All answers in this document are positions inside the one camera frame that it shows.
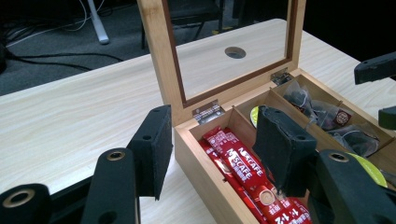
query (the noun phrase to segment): chair leg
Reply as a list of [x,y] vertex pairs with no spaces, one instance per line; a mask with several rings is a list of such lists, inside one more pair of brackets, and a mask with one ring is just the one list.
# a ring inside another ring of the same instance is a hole
[[193,40],[197,40],[198,35],[201,33],[201,30],[202,30],[202,28],[204,27],[204,24],[205,24],[205,22],[203,21],[203,22],[201,23],[201,25],[199,25],[198,30],[197,30],[197,33],[195,33],[195,37],[194,37]]
[[141,33],[142,33],[142,40],[141,40],[141,45],[142,45],[142,49],[146,48],[146,33],[145,33],[145,28],[143,27],[143,23],[141,26]]

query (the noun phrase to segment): yellow label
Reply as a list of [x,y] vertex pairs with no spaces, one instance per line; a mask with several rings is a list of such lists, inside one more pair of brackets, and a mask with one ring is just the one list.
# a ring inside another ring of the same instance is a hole
[[257,119],[259,116],[259,107],[255,106],[251,111],[250,111],[250,120],[251,123],[255,128],[257,128]]
[[380,185],[384,188],[388,187],[387,180],[385,180],[385,177],[381,174],[378,168],[376,168],[372,163],[370,163],[363,157],[360,157],[356,154],[352,154],[352,153],[348,153],[348,154],[356,158],[356,160],[361,164],[361,166],[364,168],[367,174],[369,174],[369,176],[374,180],[374,182],[377,185]]

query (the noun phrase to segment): metal hinge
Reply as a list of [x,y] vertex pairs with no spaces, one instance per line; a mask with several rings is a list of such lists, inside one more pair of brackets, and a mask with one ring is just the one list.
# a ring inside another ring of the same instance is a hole
[[275,72],[271,75],[271,80],[277,85],[280,86],[288,81],[292,80],[290,73],[287,72],[287,68],[282,69],[278,72]]
[[208,123],[224,114],[224,109],[219,106],[218,100],[210,102],[192,111],[192,116],[199,124]]

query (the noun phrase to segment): nescafe packet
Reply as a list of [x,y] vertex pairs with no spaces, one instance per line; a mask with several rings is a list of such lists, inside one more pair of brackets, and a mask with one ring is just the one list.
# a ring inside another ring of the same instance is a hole
[[202,149],[206,152],[206,154],[210,158],[210,160],[212,160],[213,163],[215,163],[216,167],[218,167],[218,169],[223,174],[225,180],[235,190],[235,192],[242,199],[242,201],[247,206],[247,208],[250,210],[250,212],[253,214],[253,216],[259,221],[259,223],[261,223],[261,224],[268,223],[266,221],[265,216],[260,211],[260,209],[251,200],[251,198],[248,196],[248,192],[235,179],[235,177],[233,176],[233,173],[231,172],[230,168],[227,166],[227,164],[224,162],[224,160],[218,155],[216,150],[213,149],[213,147],[210,146],[206,142],[205,139],[199,140],[198,143],[201,145]]
[[311,223],[310,218],[300,218],[305,216],[298,206],[302,204],[277,195],[260,161],[230,129],[223,131],[219,126],[204,134],[203,138],[219,153],[268,223]]

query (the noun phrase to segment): round hole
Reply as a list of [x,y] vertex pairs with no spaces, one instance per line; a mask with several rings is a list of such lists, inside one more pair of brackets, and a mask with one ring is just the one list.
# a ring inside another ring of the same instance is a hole
[[242,59],[245,58],[245,56],[247,56],[247,53],[238,47],[229,47],[226,50],[224,50],[225,54],[230,57],[230,58],[234,58],[234,59]]
[[35,196],[33,189],[21,189],[9,195],[4,201],[3,206],[13,208],[28,203]]
[[297,138],[298,140],[305,140],[305,136],[301,136],[301,135],[297,135],[296,138]]
[[99,224],[113,224],[114,221],[117,219],[117,213],[116,212],[106,212],[103,213],[98,220]]
[[144,135],[144,136],[143,136],[143,139],[144,139],[144,140],[150,140],[150,139],[151,139],[151,136],[150,136],[150,135]]
[[341,162],[347,162],[349,159],[339,153],[331,153],[329,154],[330,159],[334,161],[341,161]]
[[119,161],[124,158],[125,152],[123,151],[113,151],[107,154],[107,159],[110,161]]

